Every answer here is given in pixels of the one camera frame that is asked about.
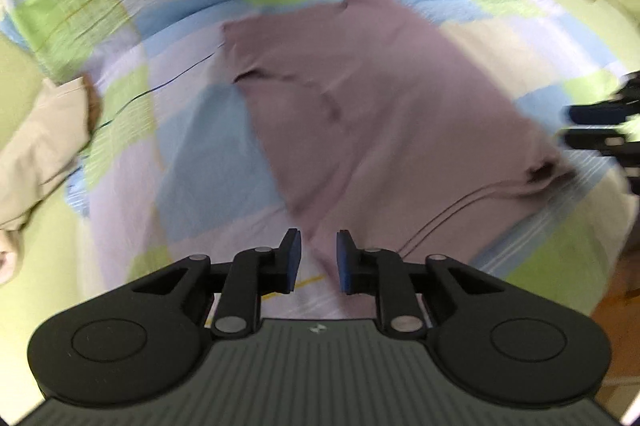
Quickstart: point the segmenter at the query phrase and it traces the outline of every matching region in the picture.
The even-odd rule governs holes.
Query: black object
[[[569,118],[576,124],[621,124],[628,117],[640,114],[640,72],[626,75],[625,85],[611,101],[575,105],[568,108]],[[564,132],[567,146],[581,150],[596,150],[612,157],[625,168],[629,188],[640,195],[640,142],[627,142],[626,136],[612,128],[570,128]]]
[[[575,124],[622,124],[640,111],[640,72],[625,76],[625,85],[609,101],[576,104],[568,109]]]
[[[594,322],[443,255],[404,263],[341,231],[341,287],[375,319],[260,319],[301,249],[291,229],[231,263],[194,255],[54,316],[28,349],[46,401],[20,424],[617,424],[592,401],[610,359]]]

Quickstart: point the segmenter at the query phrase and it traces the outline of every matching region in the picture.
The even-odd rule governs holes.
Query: purple t-shirt
[[[227,23],[225,52],[287,207],[335,274],[335,233],[468,262],[571,170],[542,129],[396,0]]]

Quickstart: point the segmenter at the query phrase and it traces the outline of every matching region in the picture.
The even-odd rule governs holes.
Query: bed sheet
[[[95,75],[105,103],[102,128],[66,187],[82,216],[84,297],[194,252],[228,261],[239,250],[277,244],[295,226],[229,82],[220,25],[332,1],[232,0],[126,52],[105,54]],[[439,25],[552,135],[566,125],[566,105],[605,97],[628,71],[554,0],[400,1]],[[566,157],[575,180],[472,264],[588,313],[606,287],[636,202],[612,161],[581,151]],[[322,265],[305,254],[294,295],[268,295],[264,312],[338,317],[340,298]]]

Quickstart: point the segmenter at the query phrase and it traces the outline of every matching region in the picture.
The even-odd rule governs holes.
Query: wooden floor
[[[620,259],[593,319],[612,348],[611,366],[597,399],[620,417],[640,393],[640,250]]]

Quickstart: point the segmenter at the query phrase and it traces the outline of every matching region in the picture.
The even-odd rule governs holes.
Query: small logo
[[[309,327],[309,330],[314,334],[323,334],[324,332],[327,332],[328,329],[323,324],[318,323],[315,327]]]

